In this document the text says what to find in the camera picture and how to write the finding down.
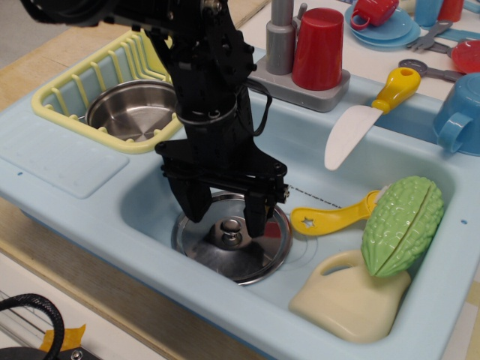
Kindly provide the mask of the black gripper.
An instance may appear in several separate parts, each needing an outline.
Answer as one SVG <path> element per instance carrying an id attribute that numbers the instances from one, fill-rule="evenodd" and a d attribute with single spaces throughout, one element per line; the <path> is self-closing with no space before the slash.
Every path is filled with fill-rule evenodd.
<path id="1" fill-rule="evenodd" d="M 289 195 L 287 166 L 255 144 L 251 113 L 181 122 L 187 137 L 160 142 L 155 151 L 163 157 L 163 171 L 185 216 L 203 219 L 212 204 L 210 187 L 243 193 L 248 234 L 263 236 L 275 206 Z"/>

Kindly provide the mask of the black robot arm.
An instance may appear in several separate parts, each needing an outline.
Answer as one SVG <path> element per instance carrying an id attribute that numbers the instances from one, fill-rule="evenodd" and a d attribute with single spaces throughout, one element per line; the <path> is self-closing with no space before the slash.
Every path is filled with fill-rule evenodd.
<path id="1" fill-rule="evenodd" d="M 39 23 L 92 27 L 99 23 L 143 30 L 172 79 L 175 112 L 186 137 L 156 145 L 163 174 L 187 217 L 199 222 L 212 188 L 244 196 L 244 219 L 261 236 L 275 206 L 284 203 L 287 167 L 254 140 L 250 91 L 254 48 L 235 27 L 226 1 L 24 1 Z"/>

